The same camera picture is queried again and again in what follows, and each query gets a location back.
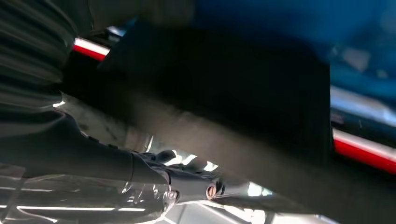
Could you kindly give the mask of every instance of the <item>white stripe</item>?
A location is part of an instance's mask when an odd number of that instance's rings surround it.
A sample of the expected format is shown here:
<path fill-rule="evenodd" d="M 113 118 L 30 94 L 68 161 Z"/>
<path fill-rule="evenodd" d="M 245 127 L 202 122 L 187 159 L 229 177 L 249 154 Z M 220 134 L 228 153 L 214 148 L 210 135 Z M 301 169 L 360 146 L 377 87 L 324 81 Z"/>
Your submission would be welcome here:
<path fill-rule="evenodd" d="M 138 209 L 138 208 L 123 208 L 123 209 L 118 209 L 118 211 L 145 211 L 145 209 Z"/>
<path fill-rule="evenodd" d="M 17 206 L 18 209 L 27 210 L 73 210 L 73 211 L 113 211 L 115 208 L 72 208 L 72 207 L 38 207 L 38 206 Z"/>
<path fill-rule="evenodd" d="M 361 150 L 370 152 L 386 159 L 396 160 L 396 149 L 392 147 L 385 146 L 364 138 L 360 138 L 358 136 L 348 134 L 334 128 L 333 135 L 334 139 L 342 141 Z"/>
<path fill-rule="evenodd" d="M 85 40 L 82 38 L 76 38 L 74 41 L 74 45 L 88 49 L 90 51 L 96 52 L 101 55 L 107 55 L 110 51 L 109 48 L 95 44 L 91 41 L 88 41 L 88 40 Z"/>

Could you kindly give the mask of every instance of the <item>red stripe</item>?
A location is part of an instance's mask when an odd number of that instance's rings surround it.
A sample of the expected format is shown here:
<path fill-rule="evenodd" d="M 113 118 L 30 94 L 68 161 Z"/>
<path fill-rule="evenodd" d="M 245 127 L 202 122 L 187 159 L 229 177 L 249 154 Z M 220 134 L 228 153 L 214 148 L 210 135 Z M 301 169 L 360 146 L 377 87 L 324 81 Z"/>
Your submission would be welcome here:
<path fill-rule="evenodd" d="M 334 140 L 334 145 L 335 151 L 338 154 L 396 175 L 396 161 L 373 154 L 337 139 Z"/>
<path fill-rule="evenodd" d="M 103 55 L 101 53 L 98 53 L 98 52 L 95 52 L 95 51 L 92 51 L 92 50 L 89 50 L 89 49 L 86 49 L 86 48 L 83 48 L 83 47 L 80 47 L 77 45 L 74 45 L 74 50 L 83 54 L 83 55 L 86 55 L 93 59 L 96 59 L 98 61 L 103 61 L 106 57 L 106 55 Z"/>
<path fill-rule="evenodd" d="M 106 55 L 100 54 L 98 52 L 85 49 L 80 46 L 74 46 L 74 50 L 87 55 L 91 58 L 94 58 L 98 61 L 103 61 L 106 57 Z M 367 165 L 373 166 L 375 168 L 384 170 L 386 172 L 389 172 L 393 175 L 396 175 L 396 161 L 391 160 L 389 158 L 384 158 L 379 155 L 373 154 L 369 151 L 366 151 L 364 149 L 352 146 L 350 144 L 347 144 L 341 140 L 334 139 L 334 145 L 335 145 L 335 151 L 336 153 L 339 153 L 340 155 L 349 157 L 351 159 L 354 159 L 356 161 L 365 163 Z"/>

